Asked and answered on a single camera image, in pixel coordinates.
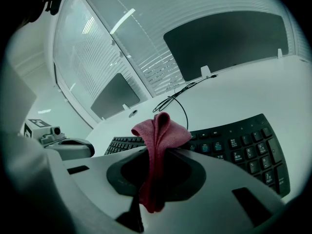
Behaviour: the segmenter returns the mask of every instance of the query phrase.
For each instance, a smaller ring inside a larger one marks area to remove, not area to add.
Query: red cloth
[[[164,153],[167,148],[176,148],[191,139],[191,133],[170,120],[167,113],[160,113],[132,130],[142,136],[149,152],[150,166],[146,181],[139,191],[139,200],[148,212],[160,212],[165,205]]]

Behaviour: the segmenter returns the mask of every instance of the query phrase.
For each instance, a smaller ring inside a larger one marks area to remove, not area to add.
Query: black keyboard
[[[290,192],[286,161],[277,137],[263,114],[210,129],[192,131],[181,146],[236,164],[281,197]],[[144,146],[141,137],[115,137],[105,155]]]

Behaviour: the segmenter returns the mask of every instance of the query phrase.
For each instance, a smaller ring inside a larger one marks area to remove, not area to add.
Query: pink towel
[[[140,203],[148,212],[160,212],[165,205],[164,153],[191,139],[191,133],[170,120],[167,113],[160,113],[132,129],[135,136],[142,136],[149,152],[150,166],[146,181],[139,191]]]

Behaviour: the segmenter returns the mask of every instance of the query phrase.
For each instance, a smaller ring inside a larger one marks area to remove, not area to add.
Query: black cable
[[[177,100],[176,98],[177,98],[180,94],[182,94],[183,92],[185,92],[186,90],[188,90],[188,89],[190,89],[190,88],[193,88],[194,86],[196,86],[197,84],[201,83],[202,81],[207,80],[207,79],[209,79],[209,78],[215,78],[215,77],[217,77],[217,75],[213,75],[213,76],[207,77],[207,78],[205,78],[205,79],[203,79],[203,80],[201,80],[201,81],[199,81],[199,82],[191,82],[190,84],[186,85],[181,91],[174,93],[172,96],[168,96],[167,99],[164,99],[160,104],[158,104],[158,105],[153,109],[153,113],[155,113],[156,111],[161,112],[161,111],[164,110],[166,107],[168,107],[169,104],[170,104],[173,100],[175,100],[175,101],[177,101],[177,103],[179,103],[179,105],[180,105],[181,108],[183,109],[183,112],[184,112],[185,117],[186,117],[186,123],[187,123],[186,129],[188,130],[188,129],[189,129],[189,120],[188,120],[188,118],[187,118],[187,115],[186,115],[186,112],[185,112],[183,106],[181,105],[180,102],[178,102],[178,100]]]

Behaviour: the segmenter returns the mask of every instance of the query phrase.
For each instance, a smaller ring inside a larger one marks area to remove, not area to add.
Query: table surface
[[[153,118],[153,109],[173,93],[169,91],[99,123],[87,137],[94,145],[95,156],[104,155],[113,137],[132,136],[131,129]],[[240,65],[201,82],[177,99],[187,113],[189,131],[263,113],[280,142],[288,167],[291,192],[284,202],[301,192],[312,168],[311,63],[287,56]],[[129,118],[133,110],[137,114]],[[185,115],[176,101],[164,111],[186,127]]]

